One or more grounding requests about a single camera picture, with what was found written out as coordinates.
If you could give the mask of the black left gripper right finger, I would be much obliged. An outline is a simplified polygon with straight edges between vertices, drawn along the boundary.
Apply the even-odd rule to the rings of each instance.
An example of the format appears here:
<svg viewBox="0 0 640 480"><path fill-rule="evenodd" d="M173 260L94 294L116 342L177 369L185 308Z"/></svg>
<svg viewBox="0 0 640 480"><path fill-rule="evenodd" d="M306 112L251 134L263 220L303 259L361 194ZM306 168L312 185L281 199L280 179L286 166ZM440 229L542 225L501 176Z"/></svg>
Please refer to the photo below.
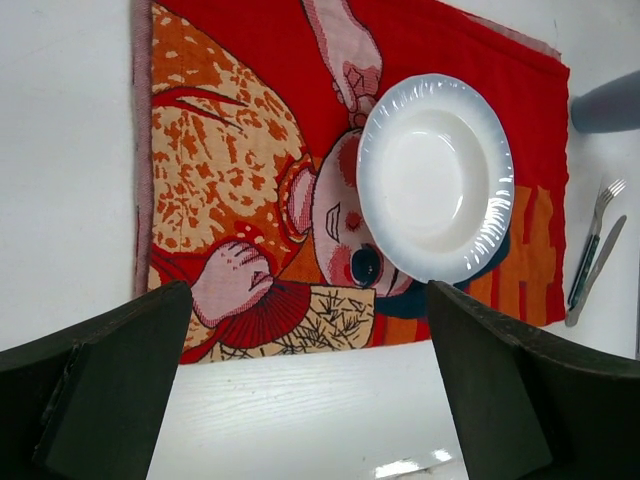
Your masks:
<svg viewBox="0 0 640 480"><path fill-rule="evenodd" d="M441 281L426 292L469 478L638 478L638 361L516 320Z"/></svg>

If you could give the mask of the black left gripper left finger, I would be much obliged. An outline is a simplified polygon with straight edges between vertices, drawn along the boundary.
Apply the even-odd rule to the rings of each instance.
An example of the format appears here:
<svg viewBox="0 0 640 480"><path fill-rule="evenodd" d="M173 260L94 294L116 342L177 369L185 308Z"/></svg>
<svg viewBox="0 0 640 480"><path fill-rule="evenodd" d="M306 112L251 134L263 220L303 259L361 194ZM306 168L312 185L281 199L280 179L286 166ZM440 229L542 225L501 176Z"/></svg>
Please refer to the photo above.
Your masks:
<svg viewBox="0 0 640 480"><path fill-rule="evenodd" d="M2 478L145 478L191 307L173 281L2 351Z"/></svg>

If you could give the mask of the silver table knife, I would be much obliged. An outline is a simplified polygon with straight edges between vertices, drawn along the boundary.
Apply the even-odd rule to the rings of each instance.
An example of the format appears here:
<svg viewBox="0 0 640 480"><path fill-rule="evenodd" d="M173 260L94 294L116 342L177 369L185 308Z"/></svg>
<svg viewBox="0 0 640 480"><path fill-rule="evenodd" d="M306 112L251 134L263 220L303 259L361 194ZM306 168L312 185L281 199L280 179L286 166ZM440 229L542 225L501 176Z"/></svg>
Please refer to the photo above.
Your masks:
<svg viewBox="0 0 640 480"><path fill-rule="evenodd" d="M614 226L609 231L603 246L600 248L599 254L596 259L593 259L593 263L587 275L585 287L579 297L578 303L573 310L568 311L565 318L565 325L569 328L574 327L578 321L580 314L586 304L588 296L595 284L595 281L599 277L604 265L606 264L616 242L620 236L622 229L627 221L627 216L622 215L615 222Z"/></svg>

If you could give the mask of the silver fork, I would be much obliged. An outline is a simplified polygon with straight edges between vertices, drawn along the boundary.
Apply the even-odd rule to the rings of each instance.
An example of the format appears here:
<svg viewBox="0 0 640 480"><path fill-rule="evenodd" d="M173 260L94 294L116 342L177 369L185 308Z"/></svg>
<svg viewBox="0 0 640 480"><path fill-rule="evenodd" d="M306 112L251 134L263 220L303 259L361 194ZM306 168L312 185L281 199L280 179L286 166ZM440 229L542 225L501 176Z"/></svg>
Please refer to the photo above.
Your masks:
<svg viewBox="0 0 640 480"><path fill-rule="evenodd" d="M594 255L600 241L604 212L608 204L617 195L619 195L625 187L626 181L624 179L616 179L608 187L603 188L596 198L588 235L568 296L568 306L570 310L573 310L577 305L579 297L585 287L587 275L593 263Z"/></svg>

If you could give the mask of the white blue-rimmed plate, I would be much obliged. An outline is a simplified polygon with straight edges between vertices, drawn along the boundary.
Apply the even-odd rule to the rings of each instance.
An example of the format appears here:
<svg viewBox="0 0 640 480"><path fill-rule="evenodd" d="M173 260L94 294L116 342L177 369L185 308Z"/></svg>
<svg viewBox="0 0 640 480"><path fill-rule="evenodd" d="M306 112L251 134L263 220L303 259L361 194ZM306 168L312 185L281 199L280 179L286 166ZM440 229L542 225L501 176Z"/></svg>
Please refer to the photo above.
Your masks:
<svg viewBox="0 0 640 480"><path fill-rule="evenodd" d="M466 281L505 242L511 149L489 103L457 78L415 75L389 88L363 128L356 172L375 244L417 281Z"/></svg>

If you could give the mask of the blue cup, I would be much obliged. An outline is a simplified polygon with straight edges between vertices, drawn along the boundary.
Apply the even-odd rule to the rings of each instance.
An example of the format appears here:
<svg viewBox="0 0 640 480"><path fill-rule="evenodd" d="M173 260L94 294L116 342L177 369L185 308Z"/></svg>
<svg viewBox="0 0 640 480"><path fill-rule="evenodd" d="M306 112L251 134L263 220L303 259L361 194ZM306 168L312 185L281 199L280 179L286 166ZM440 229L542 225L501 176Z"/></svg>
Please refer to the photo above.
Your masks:
<svg viewBox="0 0 640 480"><path fill-rule="evenodd" d="M639 71L634 71L575 97L570 104L572 125L585 134L638 130L639 97Z"/></svg>

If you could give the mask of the red patterned cloth placemat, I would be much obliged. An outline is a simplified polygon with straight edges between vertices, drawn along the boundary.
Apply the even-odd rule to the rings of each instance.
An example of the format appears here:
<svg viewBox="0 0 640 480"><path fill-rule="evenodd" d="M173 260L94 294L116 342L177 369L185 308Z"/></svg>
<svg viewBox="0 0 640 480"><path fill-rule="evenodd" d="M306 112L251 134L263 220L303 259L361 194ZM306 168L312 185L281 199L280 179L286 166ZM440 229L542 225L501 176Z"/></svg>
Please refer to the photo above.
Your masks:
<svg viewBox="0 0 640 480"><path fill-rule="evenodd" d="M133 27L135 288L191 287L184 362L429 337L425 287L375 247L356 191L369 111L426 72L473 86L514 160L509 232L461 288L564 318L569 71L552 47L438 1L137 1Z"/></svg>

